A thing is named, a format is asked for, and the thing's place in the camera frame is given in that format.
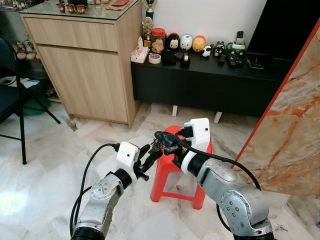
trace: tape roll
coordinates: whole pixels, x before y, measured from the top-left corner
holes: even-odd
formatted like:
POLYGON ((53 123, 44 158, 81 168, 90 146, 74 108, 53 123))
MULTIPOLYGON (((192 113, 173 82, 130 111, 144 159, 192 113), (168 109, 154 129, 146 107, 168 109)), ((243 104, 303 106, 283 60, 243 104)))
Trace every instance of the tape roll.
POLYGON ((149 55, 149 63, 151 64, 159 64, 161 62, 161 56, 156 53, 152 53, 149 55))

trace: stool leg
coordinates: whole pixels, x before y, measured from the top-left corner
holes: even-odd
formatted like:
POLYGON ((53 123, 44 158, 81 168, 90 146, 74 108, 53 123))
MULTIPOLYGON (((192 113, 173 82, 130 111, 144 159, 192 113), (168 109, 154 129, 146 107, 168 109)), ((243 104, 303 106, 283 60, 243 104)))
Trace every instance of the stool leg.
POLYGON ((206 192, 198 184, 196 186, 196 191, 195 191, 194 201, 193 201, 194 209, 199 210, 202 208, 202 205, 204 204, 205 196, 206 196, 206 192))
POLYGON ((154 183, 150 194, 150 199, 153 202, 159 202, 170 172, 171 171, 167 171, 165 168, 161 168, 160 165, 156 169, 154 183))

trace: panda figurine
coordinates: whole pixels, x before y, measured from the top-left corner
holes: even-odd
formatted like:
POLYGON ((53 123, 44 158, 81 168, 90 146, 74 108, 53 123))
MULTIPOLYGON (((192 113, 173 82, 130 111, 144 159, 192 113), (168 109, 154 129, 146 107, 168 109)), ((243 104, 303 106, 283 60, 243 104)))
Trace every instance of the panda figurine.
POLYGON ((218 57, 220 56, 221 54, 224 53, 225 51, 225 42, 222 41, 222 42, 217 42, 216 45, 215 45, 215 49, 214 49, 214 56, 215 57, 218 57))
POLYGON ((180 38, 180 48, 188 51, 192 47, 193 38, 190 34, 184 34, 180 38))
POLYGON ((176 50, 180 45, 180 37, 176 33, 171 33, 165 41, 167 50, 176 50))
POLYGON ((211 54, 211 46, 205 46, 204 49, 201 51, 201 54, 203 57, 208 59, 211 54))

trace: black chair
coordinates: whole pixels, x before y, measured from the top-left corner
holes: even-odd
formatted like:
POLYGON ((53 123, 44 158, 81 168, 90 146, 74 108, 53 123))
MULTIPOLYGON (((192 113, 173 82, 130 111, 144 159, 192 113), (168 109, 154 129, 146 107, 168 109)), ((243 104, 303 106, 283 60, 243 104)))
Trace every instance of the black chair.
POLYGON ((9 116, 16 113, 20 119, 21 137, 13 137, 0 134, 0 137, 21 141, 22 164, 27 164, 26 159, 26 140, 24 126, 23 105, 29 99, 33 98, 42 109, 25 107, 37 111, 47 112, 58 124, 60 121, 20 82, 20 73, 18 68, 17 54, 10 43, 0 37, 0 79, 3 77, 15 76, 16 87, 7 86, 0 83, 0 123, 9 116))

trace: small cup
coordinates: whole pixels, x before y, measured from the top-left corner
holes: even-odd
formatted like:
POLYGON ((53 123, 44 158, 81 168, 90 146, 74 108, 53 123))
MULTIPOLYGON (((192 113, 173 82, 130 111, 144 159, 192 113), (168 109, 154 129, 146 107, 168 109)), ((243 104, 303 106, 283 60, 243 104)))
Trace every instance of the small cup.
POLYGON ((78 5, 75 5, 76 6, 76 9, 78 10, 78 12, 80 14, 84 14, 85 13, 85 5, 83 4, 78 4, 78 5))
POLYGON ((56 4, 60 10, 61 13, 65 13, 66 12, 66 7, 64 3, 57 3, 56 4))
POLYGON ((74 4, 67 4, 66 8, 68 9, 69 13, 73 14, 75 12, 75 5, 74 4))

